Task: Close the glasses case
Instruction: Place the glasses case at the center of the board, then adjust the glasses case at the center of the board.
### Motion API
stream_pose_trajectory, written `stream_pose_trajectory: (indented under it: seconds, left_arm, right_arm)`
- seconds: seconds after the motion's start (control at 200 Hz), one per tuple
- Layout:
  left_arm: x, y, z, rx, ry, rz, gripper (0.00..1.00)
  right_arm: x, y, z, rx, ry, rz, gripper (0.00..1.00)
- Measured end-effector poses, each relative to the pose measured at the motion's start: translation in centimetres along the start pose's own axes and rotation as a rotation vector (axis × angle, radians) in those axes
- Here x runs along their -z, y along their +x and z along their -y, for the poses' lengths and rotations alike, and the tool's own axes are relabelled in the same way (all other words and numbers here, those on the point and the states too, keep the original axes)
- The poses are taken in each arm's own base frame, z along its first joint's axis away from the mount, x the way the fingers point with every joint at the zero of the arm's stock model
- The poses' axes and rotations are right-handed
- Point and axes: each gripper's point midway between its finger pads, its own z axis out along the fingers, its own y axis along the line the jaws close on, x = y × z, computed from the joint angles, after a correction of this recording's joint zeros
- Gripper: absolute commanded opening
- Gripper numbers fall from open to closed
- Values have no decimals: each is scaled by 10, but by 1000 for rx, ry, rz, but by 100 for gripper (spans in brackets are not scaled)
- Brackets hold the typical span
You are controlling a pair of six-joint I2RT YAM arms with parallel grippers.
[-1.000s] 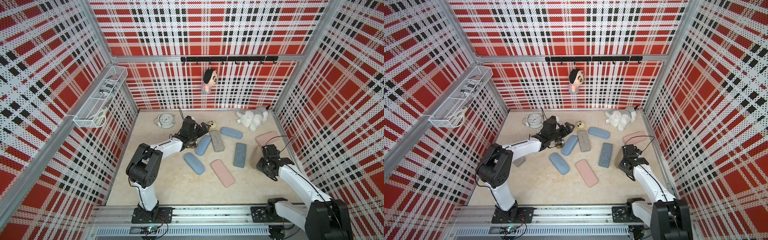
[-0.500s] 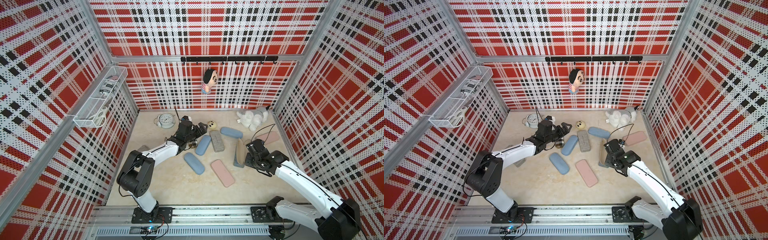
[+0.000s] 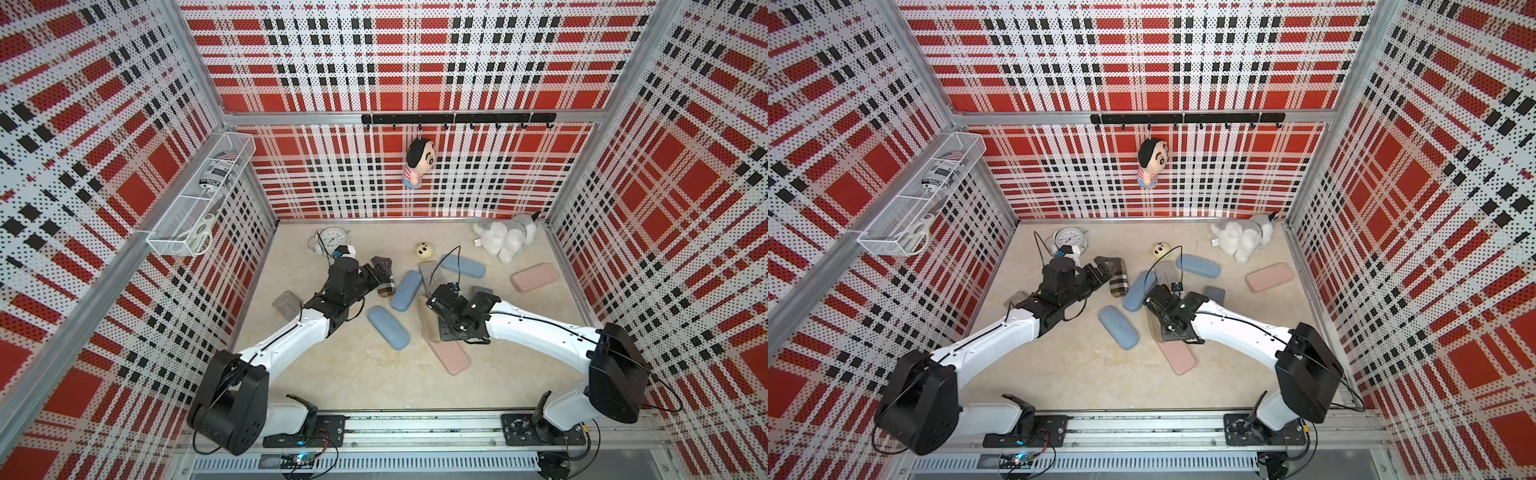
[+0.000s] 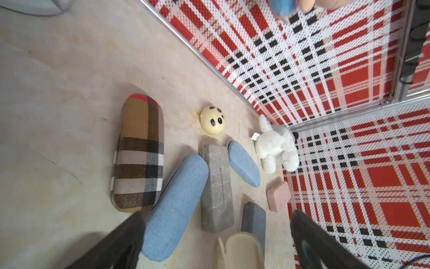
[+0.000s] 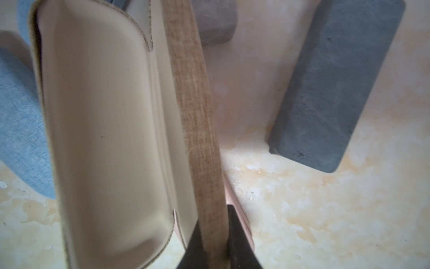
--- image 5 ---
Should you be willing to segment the beige glasses case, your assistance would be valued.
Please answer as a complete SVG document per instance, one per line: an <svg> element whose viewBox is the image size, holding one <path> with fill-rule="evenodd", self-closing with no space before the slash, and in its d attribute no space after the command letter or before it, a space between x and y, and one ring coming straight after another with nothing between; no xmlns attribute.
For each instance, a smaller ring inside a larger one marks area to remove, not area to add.
<svg viewBox="0 0 430 269"><path fill-rule="evenodd" d="M211 90L189 1L35 1L33 69L69 269L143 269L200 230L228 267Z"/></svg>

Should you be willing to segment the teal-lined glasses case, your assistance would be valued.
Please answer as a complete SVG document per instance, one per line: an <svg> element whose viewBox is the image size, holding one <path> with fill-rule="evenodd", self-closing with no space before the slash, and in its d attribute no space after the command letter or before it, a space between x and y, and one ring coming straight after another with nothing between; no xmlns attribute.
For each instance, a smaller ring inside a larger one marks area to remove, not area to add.
<svg viewBox="0 0 430 269"><path fill-rule="evenodd" d="M202 46L229 42L238 23L236 0L192 0Z"/></svg>

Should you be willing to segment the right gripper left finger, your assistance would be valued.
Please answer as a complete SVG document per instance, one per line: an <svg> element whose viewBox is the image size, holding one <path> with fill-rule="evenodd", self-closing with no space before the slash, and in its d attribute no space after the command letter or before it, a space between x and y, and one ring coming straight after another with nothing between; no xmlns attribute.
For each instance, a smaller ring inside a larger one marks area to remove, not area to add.
<svg viewBox="0 0 430 269"><path fill-rule="evenodd" d="M208 258L203 248L199 222L195 225L189 245L177 269L208 269Z"/></svg>

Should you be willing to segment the blue case with pink glasses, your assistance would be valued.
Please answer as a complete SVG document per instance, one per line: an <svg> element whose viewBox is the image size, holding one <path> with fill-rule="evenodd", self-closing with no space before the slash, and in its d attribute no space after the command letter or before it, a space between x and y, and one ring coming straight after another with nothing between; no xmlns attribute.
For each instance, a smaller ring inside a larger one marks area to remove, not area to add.
<svg viewBox="0 0 430 269"><path fill-rule="evenodd" d="M42 196L56 197L33 71L1 48L1 161Z"/></svg>

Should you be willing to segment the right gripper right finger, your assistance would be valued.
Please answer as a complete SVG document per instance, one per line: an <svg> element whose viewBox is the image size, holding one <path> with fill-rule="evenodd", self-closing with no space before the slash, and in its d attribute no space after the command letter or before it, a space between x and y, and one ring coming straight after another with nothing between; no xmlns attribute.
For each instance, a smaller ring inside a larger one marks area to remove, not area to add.
<svg viewBox="0 0 430 269"><path fill-rule="evenodd" d="M227 205L229 221L228 255L232 269L262 269L248 242L233 205Z"/></svg>

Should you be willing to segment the small pink glasses case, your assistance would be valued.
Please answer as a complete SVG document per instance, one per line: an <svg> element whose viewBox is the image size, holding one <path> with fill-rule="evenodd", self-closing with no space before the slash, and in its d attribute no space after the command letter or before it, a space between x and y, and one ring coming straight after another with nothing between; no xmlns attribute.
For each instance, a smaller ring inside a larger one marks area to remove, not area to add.
<svg viewBox="0 0 430 269"><path fill-rule="evenodd" d="M252 230L251 230L251 226L249 224L249 220L248 220L243 208L241 207L240 202L239 202L233 188L231 187L231 184L228 181L227 175L225 173L224 173L223 180L224 180L224 186L225 186L226 204L233 206L234 209L236 210L236 213L237 213L237 216L239 218L241 227L242 227L242 229L246 235L247 242L250 245L251 250L254 252L255 244L253 241ZM183 245L184 249L187 249L190 238L185 239L182 236L181 230L179 228L178 214L176 211L174 212L174 216L175 216L174 232L176 233L177 237L181 241L181 244Z"/></svg>

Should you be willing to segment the teal grey case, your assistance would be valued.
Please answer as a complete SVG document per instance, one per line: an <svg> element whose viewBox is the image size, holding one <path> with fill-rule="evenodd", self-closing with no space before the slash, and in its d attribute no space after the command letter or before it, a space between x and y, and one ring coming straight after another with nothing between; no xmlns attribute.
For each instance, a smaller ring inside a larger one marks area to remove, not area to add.
<svg viewBox="0 0 430 269"><path fill-rule="evenodd" d="M271 154L332 173L402 20L404 1L321 1L273 129Z"/></svg>

